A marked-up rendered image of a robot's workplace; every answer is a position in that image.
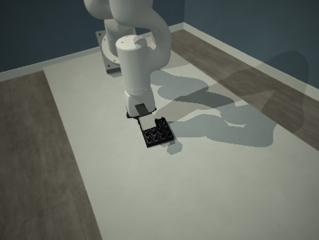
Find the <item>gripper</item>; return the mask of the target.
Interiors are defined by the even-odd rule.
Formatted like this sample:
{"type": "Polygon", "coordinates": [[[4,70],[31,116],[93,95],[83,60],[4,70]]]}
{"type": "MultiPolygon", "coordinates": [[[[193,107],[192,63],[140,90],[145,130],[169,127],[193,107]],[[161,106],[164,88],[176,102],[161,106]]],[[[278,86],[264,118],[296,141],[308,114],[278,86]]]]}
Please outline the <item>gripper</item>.
{"type": "Polygon", "coordinates": [[[142,103],[144,103],[149,113],[152,113],[157,110],[155,107],[155,100],[154,100],[151,86],[150,86],[150,90],[147,93],[145,93],[144,95],[139,95],[139,96],[130,95],[125,90],[125,105],[127,109],[126,116],[127,118],[136,119],[139,125],[141,125],[139,121],[140,115],[135,105],[142,104],[142,103]]]}

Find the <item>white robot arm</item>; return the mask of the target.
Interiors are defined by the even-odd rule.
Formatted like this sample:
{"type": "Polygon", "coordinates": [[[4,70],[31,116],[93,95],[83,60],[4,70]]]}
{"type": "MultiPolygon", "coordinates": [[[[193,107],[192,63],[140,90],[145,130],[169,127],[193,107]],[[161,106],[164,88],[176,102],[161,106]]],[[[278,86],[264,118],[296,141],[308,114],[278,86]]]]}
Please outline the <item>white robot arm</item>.
{"type": "MultiPolygon", "coordinates": [[[[126,92],[135,96],[147,93],[150,74],[168,64],[172,47],[170,29],[152,9],[153,0],[84,0],[84,4],[93,17],[105,20],[103,53],[120,64],[126,92]],[[135,27],[151,30],[150,45],[144,37],[133,35],[131,29],[135,27]]],[[[144,103],[135,107],[142,130],[156,127],[144,103]]]]}

